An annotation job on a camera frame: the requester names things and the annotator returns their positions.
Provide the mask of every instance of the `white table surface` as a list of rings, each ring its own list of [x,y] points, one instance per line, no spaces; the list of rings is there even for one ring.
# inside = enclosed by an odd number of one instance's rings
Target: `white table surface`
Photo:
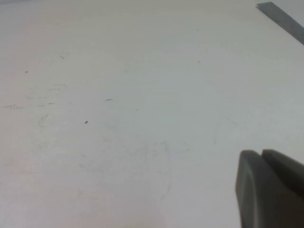
[[[240,227],[239,152],[304,161],[303,60],[250,0],[1,1],[0,227]]]

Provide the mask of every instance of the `scratch mark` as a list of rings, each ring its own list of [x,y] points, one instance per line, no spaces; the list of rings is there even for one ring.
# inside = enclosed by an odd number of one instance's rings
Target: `scratch mark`
[[[231,120],[230,118],[228,118],[227,116],[225,116],[226,119],[228,119],[230,122],[232,122],[235,126],[238,126],[238,124],[236,122],[234,122],[233,120]]]
[[[165,194],[163,194],[163,195],[161,196],[161,201],[163,201],[163,200],[165,199],[165,197],[170,193],[171,187],[172,187],[172,184],[170,183],[170,184],[168,185],[168,188],[167,188],[167,191],[165,192]]]

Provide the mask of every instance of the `pencil mark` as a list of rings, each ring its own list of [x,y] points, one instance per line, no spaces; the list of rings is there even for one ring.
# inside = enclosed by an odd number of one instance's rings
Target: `pencil mark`
[[[48,92],[51,92],[51,91],[60,91],[60,88],[54,88],[54,89],[47,89]]]
[[[238,124],[236,122],[234,122],[233,120],[231,120],[230,118],[228,118],[227,116],[225,116],[226,119],[228,119],[230,122],[232,122],[235,126],[238,126]]]
[[[3,108],[11,108],[11,107],[14,107],[14,106],[16,106],[15,104],[13,104],[13,105],[7,105],[7,106],[4,106]]]
[[[172,186],[172,167],[171,167],[171,153],[170,153],[170,148],[169,145],[167,143],[167,141],[163,141],[161,142],[161,144],[164,145],[164,151],[167,154],[167,163],[168,163],[168,188],[167,191],[161,196],[161,201],[163,201],[165,199],[165,197],[169,194],[170,190],[171,190],[171,186]]]
[[[165,197],[170,193],[172,187],[172,183],[170,183],[167,187],[167,191],[161,196],[161,201],[165,199]]]
[[[48,117],[48,114],[46,114],[45,116],[41,117],[41,119],[38,122],[39,127],[45,128],[46,126],[43,125],[43,123],[46,121]]]
[[[171,161],[171,154],[170,154],[170,149],[169,149],[169,145],[168,145],[167,141],[163,141],[163,142],[161,142],[161,144],[164,144],[164,150],[168,155],[169,161]]]

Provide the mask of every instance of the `gray plastic object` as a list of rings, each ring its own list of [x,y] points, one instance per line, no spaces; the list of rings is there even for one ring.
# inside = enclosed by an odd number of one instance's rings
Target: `gray plastic object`
[[[242,228],[304,227],[304,166],[273,150],[242,151],[236,193]]]

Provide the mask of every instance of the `metal ruler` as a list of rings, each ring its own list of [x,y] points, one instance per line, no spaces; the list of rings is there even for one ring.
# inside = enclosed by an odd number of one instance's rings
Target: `metal ruler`
[[[258,4],[257,8],[304,45],[303,26],[281,10],[277,5],[273,2],[265,2]]]

